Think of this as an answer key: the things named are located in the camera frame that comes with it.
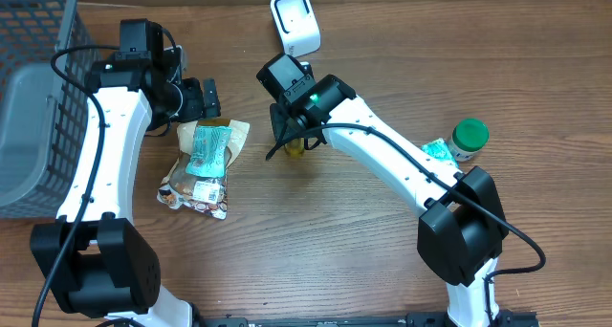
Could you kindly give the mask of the yellow oil bottle silver cap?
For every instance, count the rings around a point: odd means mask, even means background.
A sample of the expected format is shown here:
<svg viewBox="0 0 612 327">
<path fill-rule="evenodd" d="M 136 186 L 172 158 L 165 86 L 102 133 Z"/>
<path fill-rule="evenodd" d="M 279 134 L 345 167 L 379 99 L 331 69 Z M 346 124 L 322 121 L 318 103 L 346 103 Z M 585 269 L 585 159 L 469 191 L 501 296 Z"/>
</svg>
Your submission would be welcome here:
<svg viewBox="0 0 612 327">
<path fill-rule="evenodd" d="M 284 145 L 285 153 L 290 157 L 300 157 L 305 152 L 305 143 L 303 138 L 294 139 Z"/>
</svg>

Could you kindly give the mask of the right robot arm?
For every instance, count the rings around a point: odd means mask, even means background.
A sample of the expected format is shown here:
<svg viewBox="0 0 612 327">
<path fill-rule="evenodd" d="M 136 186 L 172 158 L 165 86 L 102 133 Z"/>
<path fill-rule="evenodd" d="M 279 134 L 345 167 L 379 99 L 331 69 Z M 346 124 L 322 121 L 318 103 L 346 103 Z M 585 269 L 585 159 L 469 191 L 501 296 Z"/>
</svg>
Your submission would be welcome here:
<svg viewBox="0 0 612 327">
<path fill-rule="evenodd" d="M 278 146 L 314 138 L 352 157 L 386 183 L 418 218 L 417 251 L 447 284 L 450 326 L 495 326 L 500 309 L 489 278 L 508 232 L 492 177 L 434 159 L 379 119 L 338 77 L 278 54 L 256 75 L 273 97 Z"/>
</svg>

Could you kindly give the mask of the teal white tissue pack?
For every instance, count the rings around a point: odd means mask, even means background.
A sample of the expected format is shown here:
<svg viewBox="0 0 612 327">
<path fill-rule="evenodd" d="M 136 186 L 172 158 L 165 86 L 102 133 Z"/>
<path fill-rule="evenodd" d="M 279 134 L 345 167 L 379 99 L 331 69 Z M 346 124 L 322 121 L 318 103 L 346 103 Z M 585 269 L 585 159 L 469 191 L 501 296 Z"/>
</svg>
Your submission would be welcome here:
<svg viewBox="0 0 612 327">
<path fill-rule="evenodd" d="M 446 141 L 443 138 L 438 138 L 421 146 L 423 152 L 428 154 L 433 159 L 440 161 L 443 164 L 451 165 L 456 168 L 458 163 L 453 158 Z"/>
</svg>

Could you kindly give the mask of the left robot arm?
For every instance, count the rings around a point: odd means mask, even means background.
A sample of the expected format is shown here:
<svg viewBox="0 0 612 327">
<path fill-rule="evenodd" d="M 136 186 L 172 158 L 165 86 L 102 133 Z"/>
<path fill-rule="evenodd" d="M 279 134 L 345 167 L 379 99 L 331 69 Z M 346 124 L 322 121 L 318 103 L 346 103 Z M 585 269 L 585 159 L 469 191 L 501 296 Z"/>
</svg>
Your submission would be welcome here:
<svg viewBox="0 0 612 327">
<path fill-rule="evenodd" d="M 33 227 L 41 298 L 103 326 L 201 326 L 197 307 L 161 282 L 159 258 L 133 224 L 133 191 L 148 131 L 216 118 L 211 81 L 182 75 L 184 51 L 146 19 L 120 23 L 120 42 L 78 89 L 87 127 L 76 172 L 55 220 Z"/>
</svg>

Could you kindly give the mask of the green lid white jar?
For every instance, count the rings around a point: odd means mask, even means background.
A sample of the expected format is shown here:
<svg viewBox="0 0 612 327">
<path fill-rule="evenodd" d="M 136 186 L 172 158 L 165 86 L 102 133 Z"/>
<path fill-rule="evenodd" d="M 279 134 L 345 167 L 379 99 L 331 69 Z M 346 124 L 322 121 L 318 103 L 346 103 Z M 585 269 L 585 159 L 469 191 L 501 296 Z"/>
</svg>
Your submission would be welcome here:
<svg viewBox="0 0 612 327">
<path fill-rule="evenodd" d="M 478 119 L 461 120 L 448 138 L 448 149 L 457 162 L 472 159 L 489 141 L 487 125 Z"/>
</svg>

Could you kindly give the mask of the brown snack pouch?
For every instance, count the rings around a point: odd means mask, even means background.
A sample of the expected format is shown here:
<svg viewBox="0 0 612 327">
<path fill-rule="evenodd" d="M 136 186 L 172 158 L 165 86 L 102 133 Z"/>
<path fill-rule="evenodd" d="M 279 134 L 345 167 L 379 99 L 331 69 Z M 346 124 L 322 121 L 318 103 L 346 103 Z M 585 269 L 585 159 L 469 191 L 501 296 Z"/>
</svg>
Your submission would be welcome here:
<svg viewBox="0 0 612 327">
<path fill-rule="evenodd" d="M 199 120 L 177 128 L 179 156 L 162 179 L 157 200 L 224 220 L 228 213 L 228 171 L 241 153 L 251 126 L 231 119 Z"/>
</svg>

